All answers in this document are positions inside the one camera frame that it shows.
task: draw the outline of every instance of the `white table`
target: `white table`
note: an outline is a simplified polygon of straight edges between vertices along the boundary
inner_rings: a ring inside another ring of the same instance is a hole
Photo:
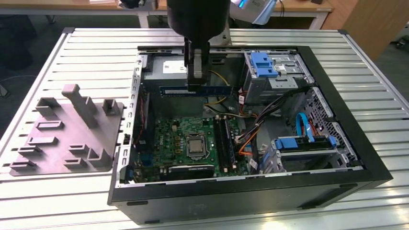
[[[233,45],[310,46],[394,179],[323,209],[205,219],[154,229],[402,229],[409,224],[407,102],[349,36],[337,31],[233,29]],[[0,166],[15,158],[35,120],[39,97],[58,101],[63,84],[77,83],[94,102],[127,101],[137,46],[181,45],[167,29],[75,29],[58,39],[0,141]],[[0,168],[0,229],[133,229],[106,205],[110,172],[11,177]]]

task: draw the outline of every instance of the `green circuit board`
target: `green circuit board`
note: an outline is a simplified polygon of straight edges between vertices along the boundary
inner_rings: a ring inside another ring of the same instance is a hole
[[[238,134],[235,118],[229,119],[231,136]],[[205,156],[187,156],[187,140],[202,138],[205,141]],[[237,169],[227,173],[218,168],[218,156],[213,133],[213,118],[179,118],[155,120],[153,165],[142,167],[141,172],[146,182],[157,182],[158,168],[177,165],[214,165],[214,177],[246,175],[246,162],[237,162]]]

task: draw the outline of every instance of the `yellow wire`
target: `yellow wire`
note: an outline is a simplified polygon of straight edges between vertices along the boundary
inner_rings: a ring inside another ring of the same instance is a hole
[[[209,72],[214,73],[217,75],[217,77],[219,77],[219,79],[223,81],[225,85],[229,86],[227,81],[225,80],[225,78],[214,71],[209,70]]]
[[[209,70],[209,72],[214,73],[217,75],[217,77],[219,77],[219,79],[223,81],[225,85],[229,86],[229,83],[227,81],[225,80],[225,78],[214,71]],[[221,103],[223,100],[226,99],[226,97],[221,98],[218,101],[215,102],[209,102],[209,103],[205,103],[205,105],[211,105],[211,104],[218,104]]]
[[[225,99],[226,99],[226,97],[221,98],[221,99],[219,99],[218,101],[215,101],[215,102],[205,103],[205,105],[218,104],[218,103],[221,103]]]

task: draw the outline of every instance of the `wooden desk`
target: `wooden desk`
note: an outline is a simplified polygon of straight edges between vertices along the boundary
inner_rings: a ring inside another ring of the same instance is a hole
[[[315,11],[325,11],[331,12],[333,7],[327,1],[323,1],[321,5],[311,3],[307,1],[299,0],[282,0],[285,12],[315,12]],[[157,10],[165,11],[166,7],[166,0],[158,0]],[[281,11],[281,4],[277,3],[275,10],[277,12]]]
[[[310,30],[321,29],[323,21],[329,12],[333,11],[333,7],[327,0],[323,0],[321,5],[314,4],[310,0],[282,0],[283,8],[285,8],[285,17],[309,17],[314,18],[313,23],[309,27]],[[157,10],[165,11],[166,7],[166,0],[158,0]],[[275,5],[274,12],[271,17],[279,17],[281,14],[281,4],[279,2]]]
[[[0,8],[47,10],[121,10],[117,3],[90,4],[89,0],[0,0]]]
[[[327,0],[321,5],[310,1],[283,0],[285,17],[314,18],[309,29],[319,29],[333,7]],[[166,0],[158,0],[155,11],[122,10],[117,3],[90,4],[89,0],[0,0],[0,14],[42,15],[137,15],[141,28],[147,28],[149,15],[166,14]],[[281,13],[279,3],[271,16]]]

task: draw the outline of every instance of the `black cylindrical robot part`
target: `black cylindrical robot part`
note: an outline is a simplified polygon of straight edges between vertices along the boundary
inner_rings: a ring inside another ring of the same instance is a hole
[[[230,0],[167,0],[170,28],[195,44],[221,34]]]

